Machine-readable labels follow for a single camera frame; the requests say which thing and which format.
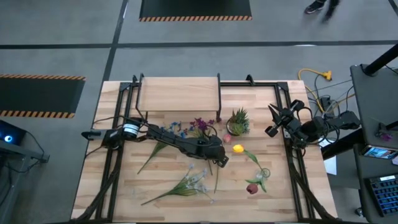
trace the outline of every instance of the black pole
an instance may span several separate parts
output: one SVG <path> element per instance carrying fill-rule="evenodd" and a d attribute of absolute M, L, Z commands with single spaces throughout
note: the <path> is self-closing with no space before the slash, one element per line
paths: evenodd
<path fill-rule="evenodd" d="M 375 77 L 377 75 L 377 71 L 386 66 L 388 63 L 390 63 L 392 60 L 394 60 L 396 57 L 398 57 L 398 44 L 395 44 L 390 50 L 388 50 L 386 53 L 384 53 L 382 56 L 380 56 L 378 59 L 376 59 L 374 62 L 372 62 L 370 65 L 362 66 L 362 71 L 371 77 Z"/>

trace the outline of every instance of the gray floor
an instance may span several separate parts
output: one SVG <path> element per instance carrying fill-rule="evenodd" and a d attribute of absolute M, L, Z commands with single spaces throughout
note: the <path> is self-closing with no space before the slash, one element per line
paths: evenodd
<path fill-rule="evenodd" d="M 0 45 L 94 44 L 112 42 L 122 0 L 0 0 Z M 231 41 L 395 40 L 398 17 L 388 0 L 341 1 L 326 24 L 319 14 L 303 15 L 311 0 L 251 0 L 253 21 L 138 22 L 140 0 L 130 0 L 120 43 Z M 320 78 L 318 87 L 349 80 L 349 66 L 369 63 L 390 45 L 316 47 L 223 47 L 177 49 L 117 49 L 110 80 L 132 75 L 214 76 L 242 80 L 295 80 L 301 68 L 331 70 L 333 80 Z M 0 50 L 0 73 L 83 75 L 87 82 L 73 119 L 5 118 L 35 134 L 51 155 L 48 164 L 25 175 L 23 190 L 12 214 L 13 223 L 67 221 L 78 186 L 87 142 L 80 136 L 95 113 L 109 49 Z M 304 73 L 313 88 L 315 75 Z M 344 83 L 320 91 L 338 98 L 351 87 Z M 350 110 L 355 99 L 348 100 Z M 334 187 L 340 218 L 364 221 L 353 214 L 359 207 L 356 190 Z"/>

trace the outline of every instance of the hazard tape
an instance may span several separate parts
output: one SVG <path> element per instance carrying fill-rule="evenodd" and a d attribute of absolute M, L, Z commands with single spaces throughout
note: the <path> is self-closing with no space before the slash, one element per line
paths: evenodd
<path fill-rule="evenodd" d="M 48 112 L 48 111 L 0 111 L 0 116 L 26 117 L 26 118 L 73 118 L 74 113 Z"/>
<path fill-rule="evenodd" d="M 66 75 L 13 75 L 0 74 L 0 78 L 31 78 L 31 79 L 52 79 L 52 80 L 86 80 L 86 77 L 66 76 Z"/>
<path fill-rule="evenodd" d="M 177 22 L 177 21 L 250 21 L 251 16 L 167 16 L 143 17 L 140 22 Z"/>

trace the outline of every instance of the wooden table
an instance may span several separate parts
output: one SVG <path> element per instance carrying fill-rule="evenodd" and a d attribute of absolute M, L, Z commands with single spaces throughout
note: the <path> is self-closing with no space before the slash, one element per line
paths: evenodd
<path fill-rule="evenodd" d="M 96 111 L 95 120 L 111 117 L 114 114 L 120 82 L 105 82 Z M 307 94 L 302 81 L 288 81 L 290 97 L 302 100 L 308 106 Z M 158 153 L 137 175 L 137 171 L 151 154 L 156 142 L 127 142 L 124 147 L 122 169 L 119 179 L 114 222 L 276 222 L 297 221 L 294 208 L 289 170 L 285 156 L 281 132 L 270 138 L 264 130 L 272 125 L 270 103 L 276 104 L 274 90 L 270 87 L 222 87 L 221 123 L 216 124 L 219 137 L 226 134 L 225 124 L 233 109 L 244 107 L 250 119 L 250 133 L 233 138 L 230 145 L 224 145 L 229 162 L 220 169 L 217 192 L 213 189 L 216 181 L 214 175 L 204 180 L 209 188 L 209 196 L 216 200 L 211 204 L 205 195 L 190 197 L 167 196 L 147 205 L 146 202 L 172 189 L 194 163 L 194 172 L 208 167 L 207 161 L 189 158 L 176 148 L 166 147 Z M 163 126 L 173 121 L 181 121 L 183 128 L 189 127 L 194 118 L 213 119 L 213 113 L 200 112 L 151 112 L 150 123 Z M 303 122 L 310 118 L 307 111 L 300 112 Z M 96 129 L 109 129 L 112 120 L 96 123 Z M 254 153 L 263 167 L 271 170 L 266 181 L 267 193 L 261 190 L 254 195 L 246 192 L 245 179 L 254 177 L 257 166 L 244 154 L 232 152 L 234 144 L 242 144 L 245 149 Z M 100 141 L 92 141 L 88 152 L 97 148 Z M 94 199 L 101 184 L 106 150 L 92 153 L 86 160 L 81 174 L 80 184 L 73 207 L 72 218 L 78 217 Z M 307 147 L 304 157 L 310 188 L 320 203 L 333 216 L 337 216 L 331 194 L 328 177 L 321 152 L 317 146 Z M 304 214 L 307 214 L 303 193 L 300 198 Z M 108 209 L 105 200 L 104 213 Z"/>

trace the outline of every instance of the black metal frame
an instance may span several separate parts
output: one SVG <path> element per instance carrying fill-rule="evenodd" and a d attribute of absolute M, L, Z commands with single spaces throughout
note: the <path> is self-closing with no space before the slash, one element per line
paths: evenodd
<path fill-rule="evenodd" d="M 140 74 L 139 76 L 139 83 L 138 85 L 138 91 L 137 91 L 137 100 L 136 100 L 136 110 L 138 111 L 139 115 L 141 116 L 141 118 L 143 118 L 143 115 L 141 113 L 141 110 L 139 109 L 138 105 L 139 105 L 139 101 L 140 101 L 140 97 L 141 97 L 141 86 L 142 86 L 142 80 L 144 79 L 144 74 Z M 216 111 L 216 121 L 220 122 L 221 118 L 220 118 L 220 114 L 221 114 L 221 81 L 220 81 L 220 74 L 217 73 L 217 82 L 218 82 L 218 111 Z M 145 120 L 148 118 L 148 111 L 146 111 L 145 113 Z"/>
<path fill-rule="evenodd" d="M 113 128 L 116 128 L 118 126 L 119 117 L 117 117 L 117 116 L 120 115 L 123 94 L 125 93 L 125 91 L 128 90 L 126 109 L 124 112 L 124 116 L 128 117 L 130 109 L 131 109 L 131 103 L 132 103 L 131 102 L 132 101 L 132 90 L 133 90 L 133 88 L 138 87 L 137 99 L 139 99 L 139 92 L 141 90 L 141 83 L 142 83 L 141 81 L 142 81 L 143 77 L 144 77 L 143 74 L 141 74 L 139 83 L 137 83 L 137 78 L 135 76 L 133 76 L 133 81 L 131 83 L 121 83 L 120 84 L 118 100 L 116 103 L 116 108 L 115 108 L 115 113 L 114 113 L 116 118 L 114 118 L 113 125 L 112 125 Z M 283 107 L 280 91 L 284 92 L 287 107 L 290 107 L 290 104 L 291 104 L 289 87 L 288 87 L 287 82 L 257 82 L 256 83 L 253 80 L 252 76 L 248 75 L 246 77 L 246 81 L 243 81 L 243 82 L 220 82 L 220 86 L 229 86 L 229 87 L 246 87 L 246 86 L 265 87 L 265 86 L 268 86 L 268 87 L 273 87 L 275 90 L 277 106 L 280 109 L 282 109 L 282 107 Z M 293 199 L 294 199 L 295 210 L 296 210 L 298 222 L 349 223 L 349 222 L 343 222 L 343 221 L 334 219 L 329 214 L 323 214 L 323 213 L 320 213 L 322 220 L 315 218 L 314 207 L 318 208 L 318 209 L 320 208 L 321 212 L 322 212 L 323 207 L 316 200 L 315 196 L 311 193 L 311 191 L 308 187 L 307 173 L 305 170 L 302 152 L 301 152 L 301 150 L 296 151 L 298 167 L 299 167 L 299 171 L 297 171 L 295 168 L 294 160 L 293 160 L 294 157 L 293 157 L 293 149 L 290 145 L 290 136 L 284 130 L 282 130 L 282 134 L 283 134 L 283 138 L 284 138 L 285 152 L 286 152 L 286 157 L 287 157 L 287 165 L 289 168 L 290 181 L 292 184 L 292 193 L 293 193 Z M 79 218 L 77 218 L 75 220 L 70 220 L 67 223 L 112 223 L 113 222 L 114 206 L 115 206 L 115 202 L 116 202 L 116 192 L 118 190 L 119 174 L 120 174 L 120 170 L 121 170 L 121 161 L 122 161 L 122 157 L 123 157 L 123 145 L 124 145 L 124 143 L 122 144 L 122 147 L 120 147 L 119 149 L 116 149 L 116 151 L 118 152 L 117 158 L 116 158 L 116 163 L 115 163 L 114 169 L 110 175 L 109 175 L 109 170 L 111 168 L 111 158 L 113 155 L 113 150 L 108 150 L 107 155 L 106 155 L 104 174 L 103 174 L 100 192 L 98 193 L 98 195 L 95 197 L 95 199 L 93 200 L 91 205 L 86 209 L 86 212 L 82 216 L 80 216 Z M 301 206 L 301 202 L 300 202 L 300 194 L 299 194 L 297 184 L 302 188 L 302 190 L 305 193 L 305 199 L 306 199 L 309 218 L 303 217 L 303 211 L 302 211 L 302 206 Z M 109 200 L 108 214 L 107 214 L 106 218 L 102 218 L 104 197 L 111 185 L 112 185 L 112 189 L 111 189 L 111 196 L 110 196 L 110 200 Z M 96 210 L 95 218 L 90 220 L 90 218 L 95 210 Z"/>

